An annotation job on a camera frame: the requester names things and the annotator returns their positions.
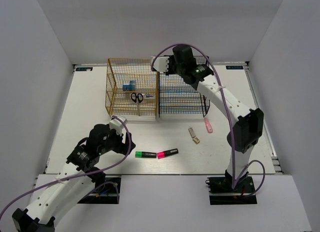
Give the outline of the blue tape dispenser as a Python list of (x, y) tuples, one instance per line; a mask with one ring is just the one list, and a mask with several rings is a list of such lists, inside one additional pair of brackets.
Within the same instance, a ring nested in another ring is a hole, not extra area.
[(131, 80), (128, 84), (123, 84), (122, 85), (122, 90), (123, 91), (136, 91), (136, 81)]

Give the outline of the black handled scissors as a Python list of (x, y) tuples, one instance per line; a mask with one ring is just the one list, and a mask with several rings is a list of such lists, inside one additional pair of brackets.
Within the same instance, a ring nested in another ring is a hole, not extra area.
[(137, 114), (138, 114), (138, 116), (140, 116), (141, 115), (140, 104), (144, 100), (143, 94), (133, 92), (131, 94), (131, 100), (136, 104)]

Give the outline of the pink highlighter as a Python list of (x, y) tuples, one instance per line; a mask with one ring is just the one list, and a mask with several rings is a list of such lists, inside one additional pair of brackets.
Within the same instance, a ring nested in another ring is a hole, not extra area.
[(162, 152), (157, 153), (157, 158), (162, 159), (162, 158), (172, 156), (172, 155), (175, 155), (178, 153), (179, 153), (178, 149), (170, 149), (170, 150), (166, 150), (166, 151), (162, 151)]

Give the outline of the pink eraser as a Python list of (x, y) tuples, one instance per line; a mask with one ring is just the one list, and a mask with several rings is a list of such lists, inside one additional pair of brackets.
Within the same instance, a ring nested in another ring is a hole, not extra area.
[(208, 133), (212, 133), (213, 132), (213, 128), (212, 128), (211, 123), (210, 123), (208, 118), (204, 118), (204, 124), (205, 124), (207, 132)]

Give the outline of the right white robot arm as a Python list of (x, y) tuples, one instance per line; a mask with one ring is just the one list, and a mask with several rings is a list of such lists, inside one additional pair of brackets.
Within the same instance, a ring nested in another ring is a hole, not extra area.
[(236, 192), (244, 185), (248, 174), (253, 148), (263, 133), (264, 113), (252, 109), (238, 100), (221, 82), (211, 62), (198, 64), (194, 55), (195, 47), (190, 44), (174, 44), (174, 72), (186, 84), (208, 98), (227, 118), (229, 133), (227, 141), (231, 147), (228, 168), (225, 171), (226, 187)]

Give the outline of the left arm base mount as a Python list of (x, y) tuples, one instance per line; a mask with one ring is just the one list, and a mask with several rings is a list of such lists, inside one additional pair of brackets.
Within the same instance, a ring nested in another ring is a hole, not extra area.
[(109, 182), (95, 191), (91, 192), (86, 197), (78, 201), (78, 204), (93, 204), (93, 205), (116, 205), (120, 202), (121, 192), (121, 177), (106, 177), (105, 181)]

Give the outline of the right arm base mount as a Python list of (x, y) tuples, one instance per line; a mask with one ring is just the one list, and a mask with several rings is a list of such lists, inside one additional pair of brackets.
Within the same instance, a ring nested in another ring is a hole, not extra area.
[(210, 205), (256, 205), (256, 195), (252, 177), (246, 177), (234, 189), (226, 177), (209, 177), (205, 181), (209, 191)]

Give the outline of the green highlighter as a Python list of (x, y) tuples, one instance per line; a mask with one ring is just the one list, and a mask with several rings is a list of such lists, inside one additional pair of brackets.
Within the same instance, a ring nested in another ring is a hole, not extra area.
[(157, 158), (157, 153), (153, 152), (143, 152), (143, 151), (136, 151), (135, 152), (136, 158)]

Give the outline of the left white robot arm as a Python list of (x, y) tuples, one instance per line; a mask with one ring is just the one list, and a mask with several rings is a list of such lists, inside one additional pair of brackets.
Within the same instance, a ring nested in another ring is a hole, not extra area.
[(135, 148), (132, 134), (118, 120), (97, 124), (67, 157), (55, 180), (41, 186), (43, 192), (25, 209), (16, 209), (12, 220), (18, 232), (53, 232), (62, 217), (80, 200), (104, 190), (105, 171), (96, 167), (100, 157), (113, 151), (127, 157)]

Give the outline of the beige eraser block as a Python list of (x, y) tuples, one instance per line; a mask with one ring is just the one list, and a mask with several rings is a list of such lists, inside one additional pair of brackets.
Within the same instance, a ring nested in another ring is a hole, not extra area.
[(192, 140), (193, 140), (196, 144), (199, 144), (199, 143), (200, 143), (200, 140), (199, 140), (197, 137), (194, 137)]

